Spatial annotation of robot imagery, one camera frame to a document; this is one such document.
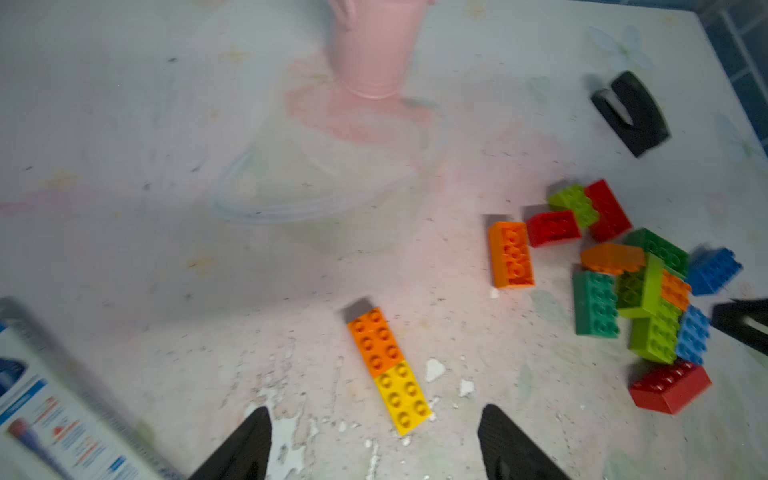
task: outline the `plastic container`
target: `plastic container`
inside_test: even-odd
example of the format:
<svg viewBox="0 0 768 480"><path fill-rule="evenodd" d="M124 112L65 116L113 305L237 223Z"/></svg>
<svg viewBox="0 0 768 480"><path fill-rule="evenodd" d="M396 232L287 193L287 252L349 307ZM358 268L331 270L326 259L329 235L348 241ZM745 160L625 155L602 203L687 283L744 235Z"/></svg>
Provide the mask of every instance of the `plastic container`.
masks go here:
<svg viewBox="0 0 768 480"><path fill-rule="evenodd" d="M214 213L280 225L329 253L401 240L445 151L442 110L414 98L365 100L334 83L300 94L307 110L286 100L223 174Z"/></svg>
<svg viewBox="0 0 768 480"><path fill-rule="evenodd" d="M434 0L328 0L336 15L331 66L364 98L399 92L427 5Z"/></svg>

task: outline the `pink bucket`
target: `pink bucket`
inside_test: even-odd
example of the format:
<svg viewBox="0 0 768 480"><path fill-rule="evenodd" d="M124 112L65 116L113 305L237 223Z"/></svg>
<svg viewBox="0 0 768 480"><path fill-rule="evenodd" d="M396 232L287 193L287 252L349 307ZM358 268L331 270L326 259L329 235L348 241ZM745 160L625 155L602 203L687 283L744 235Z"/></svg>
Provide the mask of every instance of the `pink bucket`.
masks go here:
<svg viewBox="0 0 768 480"><path fill-rule="evenodd" d="M331 66L364 98L398 93L427 4L435 0L328 0L336 14Z"/></svg>

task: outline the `bucket handle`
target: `bucket handle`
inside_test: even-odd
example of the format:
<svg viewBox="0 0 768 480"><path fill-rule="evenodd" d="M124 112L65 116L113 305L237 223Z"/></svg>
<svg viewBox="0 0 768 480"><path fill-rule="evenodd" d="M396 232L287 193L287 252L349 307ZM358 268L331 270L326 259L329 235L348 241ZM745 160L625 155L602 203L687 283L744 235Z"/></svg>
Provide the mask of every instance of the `bucket handle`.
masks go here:
<svg viewBox="0 0 768 480"><path fill-rule="evenodd" d="M328 0L336 20L346 27L347 30L355 28L357 12L353 0Z"/></svg>

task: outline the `yellow lego brick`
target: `yellow lego brick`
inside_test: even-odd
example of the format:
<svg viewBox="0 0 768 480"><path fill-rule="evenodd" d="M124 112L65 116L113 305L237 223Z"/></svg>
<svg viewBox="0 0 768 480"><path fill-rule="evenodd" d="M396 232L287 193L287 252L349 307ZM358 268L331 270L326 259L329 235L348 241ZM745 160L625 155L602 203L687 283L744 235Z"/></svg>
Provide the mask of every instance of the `yellow lego brick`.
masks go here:
<svg viewBox="0 0 768 480"><path fill-rule="evenodd" d="M375 380L400 435L410 432L432 414L408 362L398 363Z"/></svg>

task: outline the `lime green lego brick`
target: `lime green lego brick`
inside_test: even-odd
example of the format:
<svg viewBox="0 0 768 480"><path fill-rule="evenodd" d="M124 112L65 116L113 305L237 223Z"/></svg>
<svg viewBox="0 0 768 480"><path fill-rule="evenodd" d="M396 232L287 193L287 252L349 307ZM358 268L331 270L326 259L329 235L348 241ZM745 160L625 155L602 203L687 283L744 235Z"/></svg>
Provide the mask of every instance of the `lime green lego brick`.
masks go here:
<svg viewBox="0 0 768 480"><path fill-rule="evenodd" d="M677 358L677 331L680 309L661 300L657 315L633 321L629 350L651 362L670 365Z"/></svg>
<svg viewBox="0 0 768 480"><path fill-rule="evenodd" d="M664 262L652 253L645 254L645 268L625 273L616 284L616 308L624 318L648 318L656 315L661 300Z"/></svg>
<svg viewBox="0 0 768 480"><path fill-rule="evenodd" d="M600 214L592 208L592 200L584 194L584 187L571 185L547 199L552 210L573 210L579 228L589 227L600 220Z"/></svg>

